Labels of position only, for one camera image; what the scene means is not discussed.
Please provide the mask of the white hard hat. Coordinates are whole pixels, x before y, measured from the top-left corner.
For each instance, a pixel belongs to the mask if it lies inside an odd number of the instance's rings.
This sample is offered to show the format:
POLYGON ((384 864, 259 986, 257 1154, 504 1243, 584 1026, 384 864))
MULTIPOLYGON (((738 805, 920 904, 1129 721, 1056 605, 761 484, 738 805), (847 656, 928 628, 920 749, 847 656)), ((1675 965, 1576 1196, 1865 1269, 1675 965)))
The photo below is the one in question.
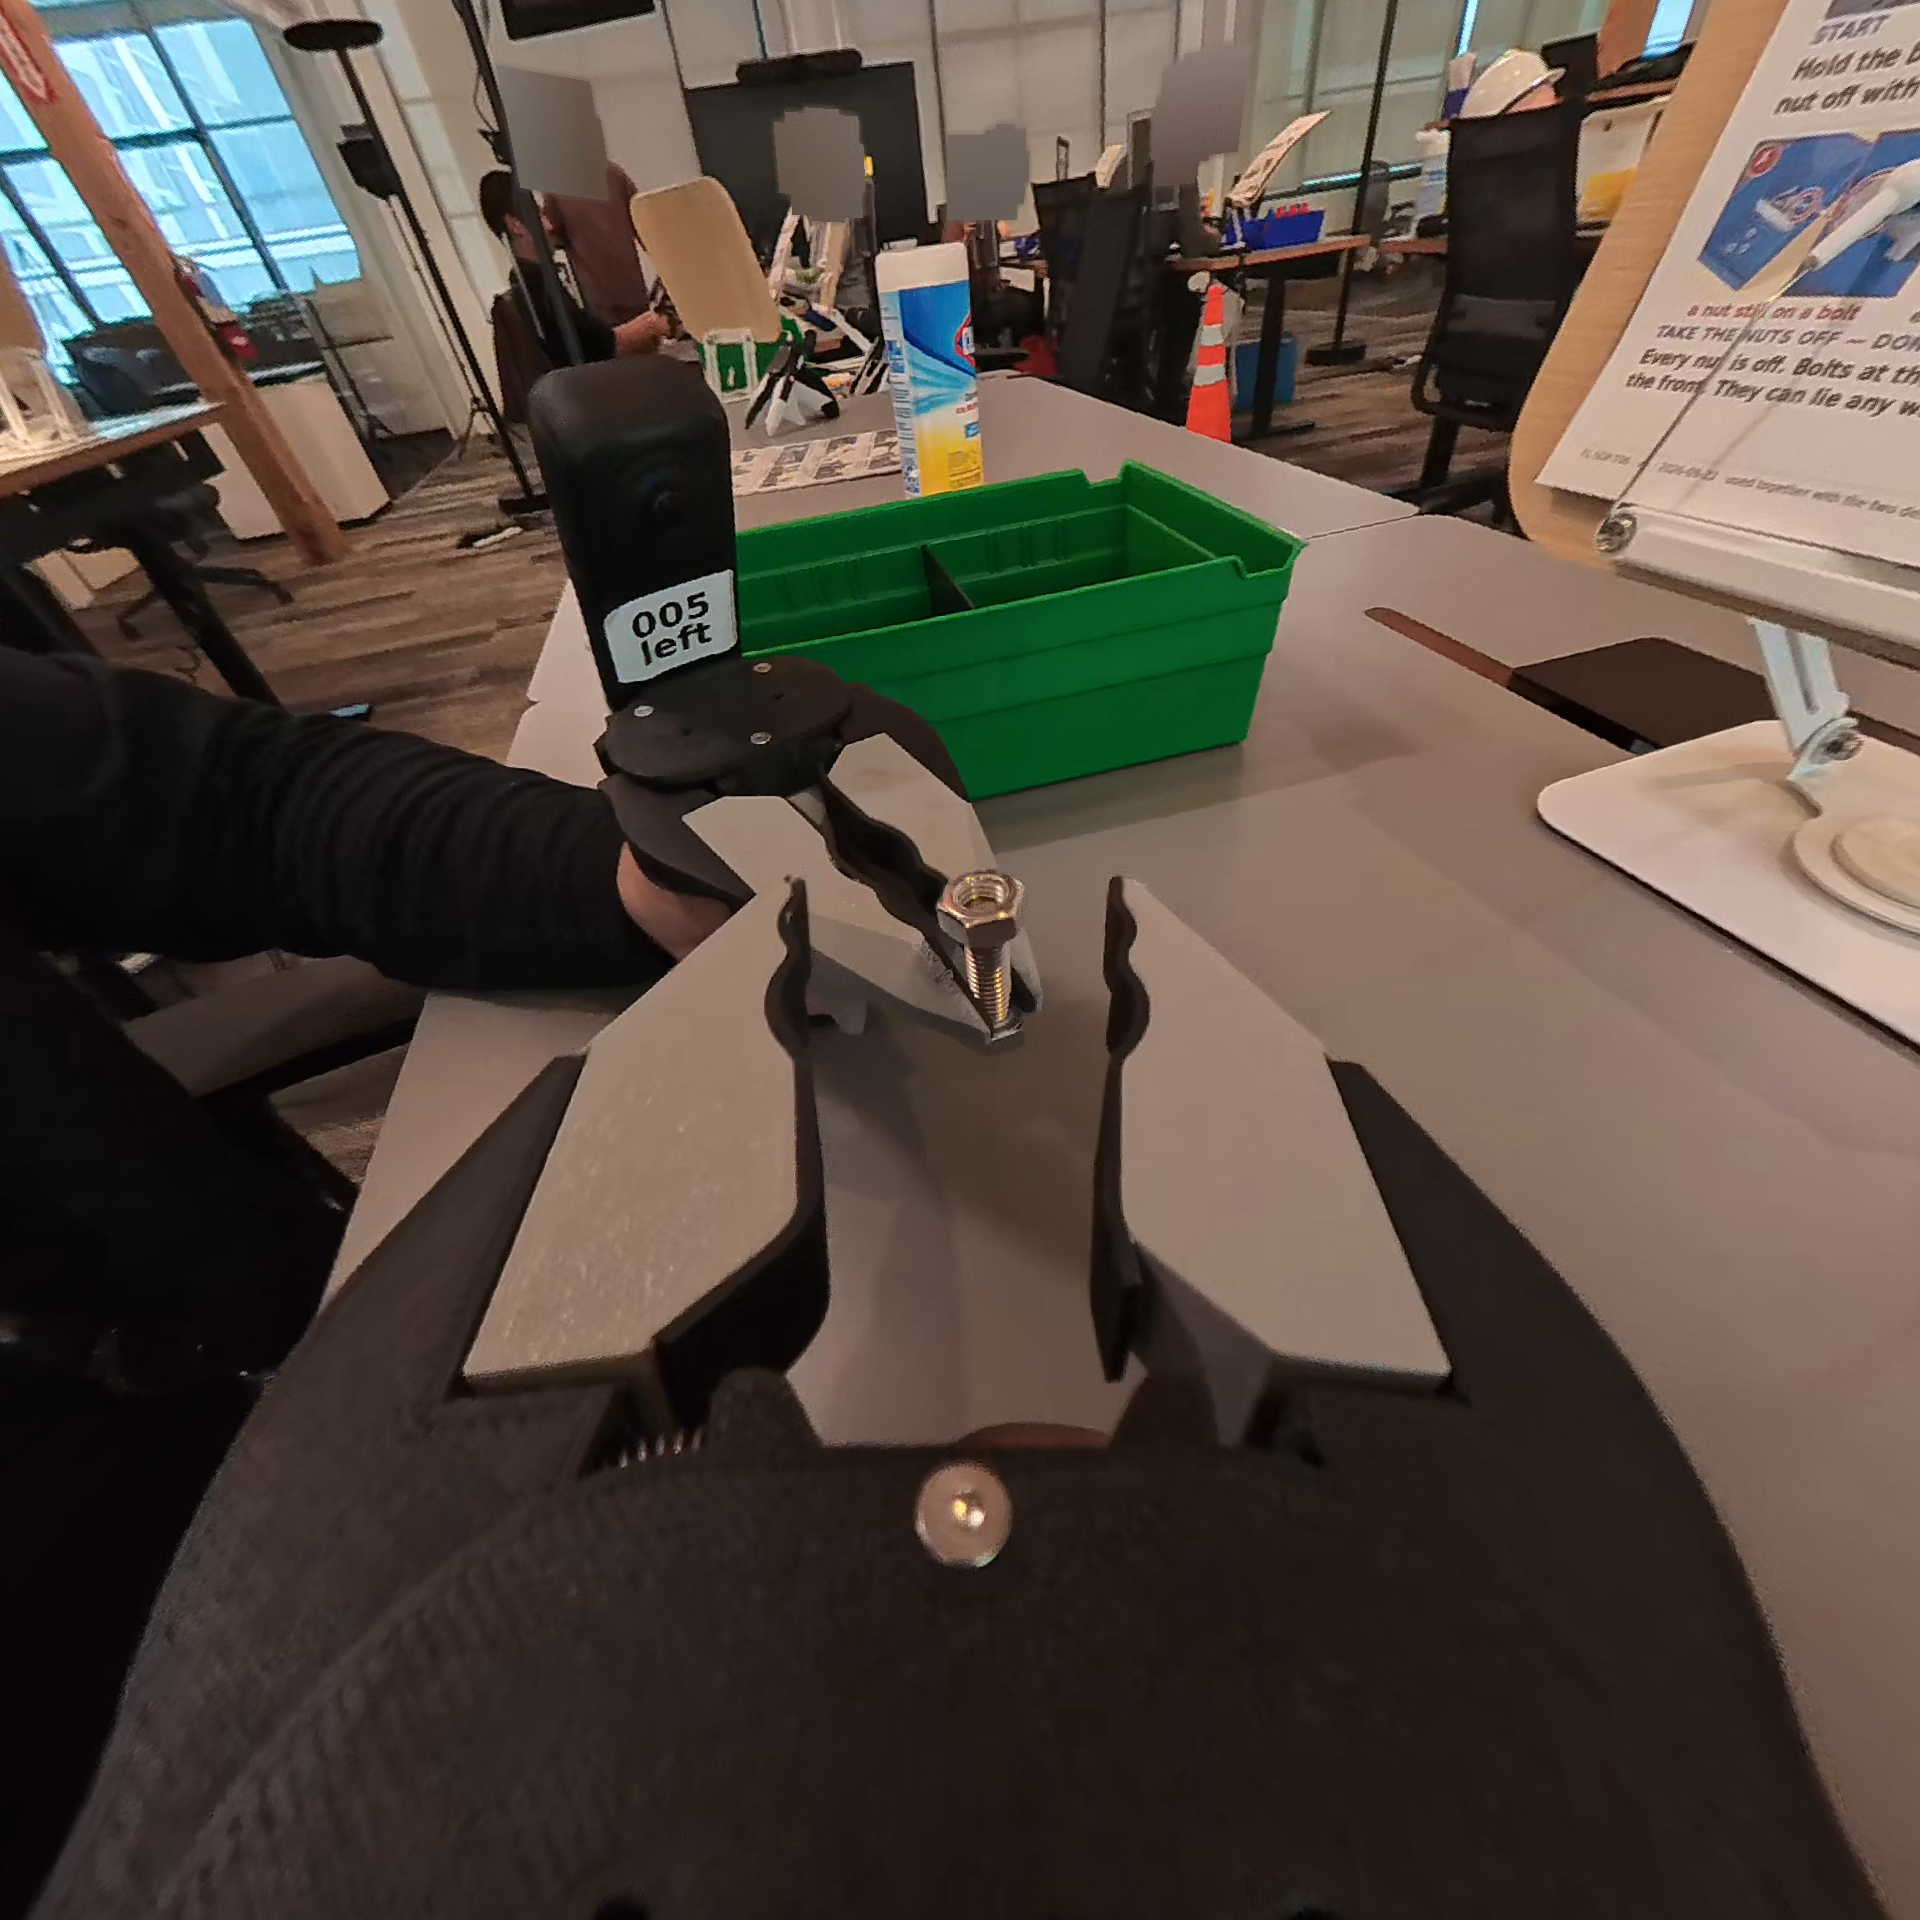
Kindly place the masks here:
POLYGON ((1569 71, 1534 51, 1510 51, 1480 71, 1467 88, 1456 122, 1487 122, 1513 112, 1538 112, 1560 104, 1560 83, 1569 71))

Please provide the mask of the person's left hand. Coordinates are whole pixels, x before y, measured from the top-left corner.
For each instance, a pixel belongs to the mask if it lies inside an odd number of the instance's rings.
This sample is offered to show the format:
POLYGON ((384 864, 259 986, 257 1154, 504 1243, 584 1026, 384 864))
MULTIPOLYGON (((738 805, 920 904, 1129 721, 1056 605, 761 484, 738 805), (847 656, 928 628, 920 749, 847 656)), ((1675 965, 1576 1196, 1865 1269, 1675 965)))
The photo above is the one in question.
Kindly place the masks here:
POLYGON ((663 888, 639 864, 634 849, 617 855, 616 892, 630 922, 674 965, 706 944, 737 912, 732 904, 663 888))

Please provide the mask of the printed paper sheet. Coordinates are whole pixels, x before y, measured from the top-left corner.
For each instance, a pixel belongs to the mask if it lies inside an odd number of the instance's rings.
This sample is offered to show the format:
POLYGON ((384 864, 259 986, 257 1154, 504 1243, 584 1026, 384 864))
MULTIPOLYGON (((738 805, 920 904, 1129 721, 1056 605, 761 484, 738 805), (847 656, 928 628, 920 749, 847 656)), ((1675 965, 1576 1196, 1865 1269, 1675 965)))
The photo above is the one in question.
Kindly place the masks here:
POLYGON ((732 455, 732 489, 737 499, 747 499, 892 479, 902 468, 898 437, 884 428, 738 448, 732 455))

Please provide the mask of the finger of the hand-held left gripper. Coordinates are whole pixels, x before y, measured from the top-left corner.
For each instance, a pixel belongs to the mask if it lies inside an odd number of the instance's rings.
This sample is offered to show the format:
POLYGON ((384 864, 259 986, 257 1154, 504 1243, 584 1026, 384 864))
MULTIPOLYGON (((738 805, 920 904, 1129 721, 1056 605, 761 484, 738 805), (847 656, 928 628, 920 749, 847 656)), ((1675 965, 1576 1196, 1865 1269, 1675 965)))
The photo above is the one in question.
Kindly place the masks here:
MULTIPOLYGON (((916 989, 895 983, 883 989, 926 1011, 975 1011, 968 948, 946 938, 938 904, 951 876, 1010 872, 992 851, 971 801, 892 737, 849 744, 819 783, 819 799, 835 868, 873 899, 881 923, 905 944, 916 969, 916 989)), ((1014 947, 1019 1011, 1043 1009, 1028 906, 1024 888, 1014 947)))
POLYGON ((881 923, 873 899, 835 868, 820 832, 819 789, 793 801, 716 801, 698 807, 689 825, 752 893, 785 896, 793 880, 803 885, 811 1017, 858 1035, 890 1004, 970 1041, 987 1037, 978 1011, 926 1011, 883 989, 916 989, 916 969, 905 944, 881 923))

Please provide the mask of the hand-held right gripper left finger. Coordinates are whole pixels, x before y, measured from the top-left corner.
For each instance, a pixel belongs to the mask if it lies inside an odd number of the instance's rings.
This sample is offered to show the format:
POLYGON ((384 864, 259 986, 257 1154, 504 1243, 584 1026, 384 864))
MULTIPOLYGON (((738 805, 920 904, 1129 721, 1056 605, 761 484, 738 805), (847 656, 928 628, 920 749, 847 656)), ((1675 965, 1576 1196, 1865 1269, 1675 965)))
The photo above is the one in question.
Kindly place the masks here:
POLYGON ((831 1306, 809 899, 756 896, 580 1055, 476 1387, 786 1373, 831 1306))

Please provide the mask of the orange traffic cone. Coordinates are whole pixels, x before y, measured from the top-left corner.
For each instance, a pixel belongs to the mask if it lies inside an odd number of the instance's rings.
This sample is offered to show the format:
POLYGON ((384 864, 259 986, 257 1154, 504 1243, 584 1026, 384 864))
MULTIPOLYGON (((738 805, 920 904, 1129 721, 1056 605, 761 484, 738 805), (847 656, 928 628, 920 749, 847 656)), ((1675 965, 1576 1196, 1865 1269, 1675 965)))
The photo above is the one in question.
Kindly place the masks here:
POLYGON ((1233 444, 1233 380, 1225 339, 1225 289, 1208 276, 1203 314, 1192 349, 1192 385, 1184 431, 1199 440, 1233 444))

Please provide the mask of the white wipes canister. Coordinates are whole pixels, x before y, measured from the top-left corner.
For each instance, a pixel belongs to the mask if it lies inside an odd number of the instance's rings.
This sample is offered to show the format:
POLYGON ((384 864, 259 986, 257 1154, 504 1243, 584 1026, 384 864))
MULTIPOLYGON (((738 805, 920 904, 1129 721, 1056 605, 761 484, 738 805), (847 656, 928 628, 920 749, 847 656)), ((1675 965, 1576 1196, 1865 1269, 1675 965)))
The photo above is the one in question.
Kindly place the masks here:
POLYGON ((904 492, 943 497, 978 489, 985 455, 968 247, 943 243, 884 251, 873 267, 904 492))

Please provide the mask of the wooden edged office desk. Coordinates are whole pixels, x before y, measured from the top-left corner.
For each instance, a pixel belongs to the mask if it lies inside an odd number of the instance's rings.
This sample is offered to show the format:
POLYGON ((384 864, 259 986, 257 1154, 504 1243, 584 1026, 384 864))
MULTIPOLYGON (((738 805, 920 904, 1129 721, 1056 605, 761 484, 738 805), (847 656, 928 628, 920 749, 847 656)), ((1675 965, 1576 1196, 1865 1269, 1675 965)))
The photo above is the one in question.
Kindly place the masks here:
POLYGON ((123 548, 176 615, 228 693, 281 706, 184 553, 169 506, 208 489, 222 468, 207 433, 212 402, 92 424, 79 440, 32 448, 3 468, 3 643, 23 656, 95 656, 73 615, 32 565, 73 544, 123 548))

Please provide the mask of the white cabinet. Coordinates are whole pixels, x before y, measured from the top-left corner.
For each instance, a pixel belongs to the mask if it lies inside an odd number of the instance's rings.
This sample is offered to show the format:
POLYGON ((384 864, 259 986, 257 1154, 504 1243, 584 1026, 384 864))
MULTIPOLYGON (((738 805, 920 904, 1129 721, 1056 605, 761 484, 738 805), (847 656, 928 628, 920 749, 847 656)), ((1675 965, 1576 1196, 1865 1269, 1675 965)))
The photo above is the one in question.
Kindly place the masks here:
MULTIPOLYGON (((257 392, 320 493, 323 506, 342 527, 370 522, 392 506, 393 497, 378 476, 326 372, 266 385, 257 392)), ((210 484, 226 532, 238 543, 279 538, 281 522, 240 461, 224 425, 208 425, 204 441, 222 464, 210 484)))

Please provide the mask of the black light stand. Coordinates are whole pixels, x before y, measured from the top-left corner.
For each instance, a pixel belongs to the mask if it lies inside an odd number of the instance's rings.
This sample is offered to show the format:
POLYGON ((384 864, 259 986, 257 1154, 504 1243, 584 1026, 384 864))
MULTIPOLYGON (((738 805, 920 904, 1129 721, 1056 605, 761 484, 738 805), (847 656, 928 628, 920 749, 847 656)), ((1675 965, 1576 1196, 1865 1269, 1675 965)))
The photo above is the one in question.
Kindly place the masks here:
POLYGON ((402 249, 420 282, 427 308, 435 315, 443 345, 450 347, 452 367, 465 386, 468 418, 462 445, 468 444, 478 425, 488 425, 497 450, 512 474, 510 489, 497 504, 502 516, 529 522, 542 514, 547 511, 547 497, 521 460, 512 425, 502 411, 468 328, 465 325, 460 301, 433 249, 409 178, 393 154, 378 106, 368 93, 364 57, 378 53, 382 26, 366 17, 310 17, 279 27, 279 39, 289 53, 330 63, 339 69, 356 111, 353 123, 360 128, 356 132, 346 131, 342 138, 344 165, 353 181, 399 221, 402 249))

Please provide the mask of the green plastic object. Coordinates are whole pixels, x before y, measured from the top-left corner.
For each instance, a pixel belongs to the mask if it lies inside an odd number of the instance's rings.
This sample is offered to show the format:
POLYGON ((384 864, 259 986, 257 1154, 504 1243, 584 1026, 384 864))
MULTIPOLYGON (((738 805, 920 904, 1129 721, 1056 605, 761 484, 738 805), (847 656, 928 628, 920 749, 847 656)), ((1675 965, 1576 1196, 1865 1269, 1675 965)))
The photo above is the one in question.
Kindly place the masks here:
POLYGON ((1123 464, 759 527, 737 586, 747 656, 898 703, 991 801, 1241 744, 1306 548, 1123 464), (928 617, 922 544, 977 610, 928 617))

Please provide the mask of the black flat device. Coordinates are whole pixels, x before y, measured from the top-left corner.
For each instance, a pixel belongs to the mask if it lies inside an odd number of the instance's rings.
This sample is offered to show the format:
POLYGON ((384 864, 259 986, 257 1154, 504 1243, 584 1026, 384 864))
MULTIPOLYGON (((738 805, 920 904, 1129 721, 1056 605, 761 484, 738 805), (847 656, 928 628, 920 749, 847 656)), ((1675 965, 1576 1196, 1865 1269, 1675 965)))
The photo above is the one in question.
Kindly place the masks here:
POLYGON ((1667 639, 1520 665, 1507 685, 1631 754, 1779 717, 1762 675, 1667 639))

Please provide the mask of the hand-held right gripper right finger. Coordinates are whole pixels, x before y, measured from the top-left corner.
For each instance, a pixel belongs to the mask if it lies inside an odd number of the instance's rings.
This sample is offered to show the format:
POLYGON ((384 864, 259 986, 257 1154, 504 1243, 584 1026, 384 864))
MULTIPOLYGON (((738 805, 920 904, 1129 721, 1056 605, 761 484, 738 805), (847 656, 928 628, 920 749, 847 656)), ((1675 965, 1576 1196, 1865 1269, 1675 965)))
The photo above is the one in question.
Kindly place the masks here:
POLYGON ((1196 1386, 1256 1444, 1311 1386, 1455 1367, 1320 1037, 1114 877, 1089 1306, 1102 1371, 1196 1386))

